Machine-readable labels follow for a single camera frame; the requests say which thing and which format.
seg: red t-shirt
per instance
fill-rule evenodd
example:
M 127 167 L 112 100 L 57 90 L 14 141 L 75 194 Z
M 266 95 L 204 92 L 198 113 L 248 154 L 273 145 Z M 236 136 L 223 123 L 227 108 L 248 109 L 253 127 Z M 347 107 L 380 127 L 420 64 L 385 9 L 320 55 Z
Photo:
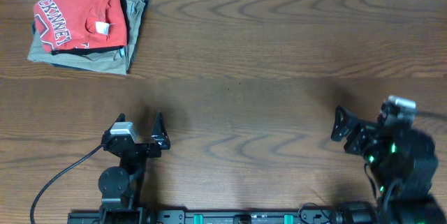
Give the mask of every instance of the red t-shirt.
M 46 52 L 127 45 L 119 0 L 42 0 L 34 20 Z M 109 24 L 108 33 L 99 33 L 97 22 Z

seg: wooden table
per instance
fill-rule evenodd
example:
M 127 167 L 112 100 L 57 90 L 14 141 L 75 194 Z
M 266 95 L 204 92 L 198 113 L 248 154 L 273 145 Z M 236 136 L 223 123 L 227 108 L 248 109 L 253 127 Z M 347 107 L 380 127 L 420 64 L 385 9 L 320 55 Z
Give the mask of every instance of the wooden table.
M 172 148 L 149 163 L 148 204 L 293 209 L 370 200 L 360 157 L 329 138 L 336 105 L 375 119 L 389 94 L 447 114 L 447 0 L 151 0 L 127 76 L 26 60 L 32 7 L 0 3 L 0 223 L 29 223 L 38 191 L 120 112 L 142 138 L 164 113 Z M 447 207 L 447 127 L 432 192 Z M 43 195 L 37 223 L 98 209 L 100 151 Z

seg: stack of folded clothes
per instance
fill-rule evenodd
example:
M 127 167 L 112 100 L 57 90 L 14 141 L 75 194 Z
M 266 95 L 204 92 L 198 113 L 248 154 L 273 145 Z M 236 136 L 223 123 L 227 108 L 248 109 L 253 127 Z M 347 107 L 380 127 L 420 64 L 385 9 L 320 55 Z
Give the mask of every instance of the stack of folded clothes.
M 28 60 L 127 74 L 146 0 L 41 0 Z

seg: gray cloth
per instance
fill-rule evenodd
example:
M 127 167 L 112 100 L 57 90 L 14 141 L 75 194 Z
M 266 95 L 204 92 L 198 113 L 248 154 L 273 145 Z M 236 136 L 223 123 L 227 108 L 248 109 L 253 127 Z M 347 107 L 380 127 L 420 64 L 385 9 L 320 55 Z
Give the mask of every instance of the gray cloth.
M 127 38 L 127 46 L 122 49 L 83 56 L 66 53 L 51 55 L 43 50 L 41 38 L 36 31 L 29 50 L 28 60 L 103 73 L 127 74 L 131 62 L 135 61 L 135 45 L 146 3 L 145 0 L 126 0 L 126 5 L 126 10 L 123 11 L 126 12 L 129 21 L 127 28 L 129 37 Z

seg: white tag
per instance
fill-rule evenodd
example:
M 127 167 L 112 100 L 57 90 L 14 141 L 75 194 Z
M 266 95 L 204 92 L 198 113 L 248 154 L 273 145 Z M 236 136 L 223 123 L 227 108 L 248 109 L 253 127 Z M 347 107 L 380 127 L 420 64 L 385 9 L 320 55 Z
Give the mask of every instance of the white tag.
M 109 26 L 110 26 L 110 24 L 108 24 L 106 22 L 96 22 L 95 23 L 96 32 L 104 34 L 106 36 L 109 34 Z

